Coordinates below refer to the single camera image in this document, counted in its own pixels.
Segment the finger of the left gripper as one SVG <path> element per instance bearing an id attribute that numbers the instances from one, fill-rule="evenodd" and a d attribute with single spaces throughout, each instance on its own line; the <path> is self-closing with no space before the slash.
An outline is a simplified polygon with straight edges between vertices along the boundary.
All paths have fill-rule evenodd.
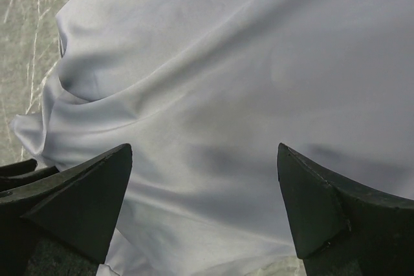
<path id="1" fill-rule="evenodd" d="M 25 160 L 14 164 L 1 166 L 1 190 L 6 191 L 24 186 L 58 173 L 56 167 L 46 167 L 36 170 L 38 163 L 35 159 Z"/>

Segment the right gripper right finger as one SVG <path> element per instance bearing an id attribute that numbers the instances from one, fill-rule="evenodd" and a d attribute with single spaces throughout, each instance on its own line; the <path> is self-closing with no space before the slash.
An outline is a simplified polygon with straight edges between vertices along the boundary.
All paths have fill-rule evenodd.
<path id="1" fill-rule="evenodd" d="M 413 201 L 342 176 L 287 145 L 278 180 L 307 275 L 412 275 Z"/>

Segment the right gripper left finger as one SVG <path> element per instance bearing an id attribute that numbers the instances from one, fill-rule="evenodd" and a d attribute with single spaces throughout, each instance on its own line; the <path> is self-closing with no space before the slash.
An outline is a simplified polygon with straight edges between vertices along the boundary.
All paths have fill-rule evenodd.
<path id="1" fill-rule="evenodd" d="M 95 275 L 109 251 L 131 168 L 125 143 L 1 190 L 1 274 Z"/>

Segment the grey pillowcase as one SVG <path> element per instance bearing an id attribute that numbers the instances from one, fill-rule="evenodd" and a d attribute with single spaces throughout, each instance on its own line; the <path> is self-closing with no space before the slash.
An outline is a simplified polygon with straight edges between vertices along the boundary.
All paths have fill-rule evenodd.
<path id="1" fill-rule="evenodd" d="M 413 0 L 70 0 L 41 112 L 11 128 L 64 170 L 133 168 L 99 275 L 245 275 L 294 254 L 285 143 L 413 197 Z"/>

